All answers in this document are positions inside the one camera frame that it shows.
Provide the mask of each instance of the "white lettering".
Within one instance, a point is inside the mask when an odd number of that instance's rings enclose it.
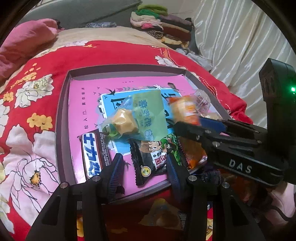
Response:
[[[234,167],[234,166],[235,166],[235,160],[232,160],[232,159],[231,159],[231,160],[230,160],[230,163],[229,163],[229,166],[230,166],[230,167]]]
[[[247,166],[247,169],[246,169],[246,173],[251,173],[251,169],[252,169],[252,167],[251,166]]]
[[[237,169],[240,169],[242,171],[242,163],[237,166]]]

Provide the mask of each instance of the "flower center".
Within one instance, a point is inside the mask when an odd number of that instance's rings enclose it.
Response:
[[[39,187],[41,182],[41,173],[38,171],[35,171],[34,175],[30,178],[31,184]]]

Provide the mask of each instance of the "yellow round logo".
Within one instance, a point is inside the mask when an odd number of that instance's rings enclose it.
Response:
[[[151,174],[151,169],[149,167],[142,167],[141,174],[143,177],[148,177]]]

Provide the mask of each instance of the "green folded cloth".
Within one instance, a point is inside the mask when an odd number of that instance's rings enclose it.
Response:
[[[149,16],[154,16],[155,18],[159,18],[159,14],[152,12],[151,10],[148,10],[148,9],[136,10],[135,13],[138,16],[149,15]]]
[[[164,6],[157,5],[157,4],[141,4],[138,6],[138,10],[151,10],[154,13],[161,14],[164,16],[168,15],[168,9]]]

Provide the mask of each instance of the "curtain fold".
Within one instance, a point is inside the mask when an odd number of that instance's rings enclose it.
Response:
[[[196,44],[211,74],[244,99],[255,125],[267,126],[259,71],[267,58],[296,68],[296,55],[275,23],[251,0],[202,0],[193,14]]]

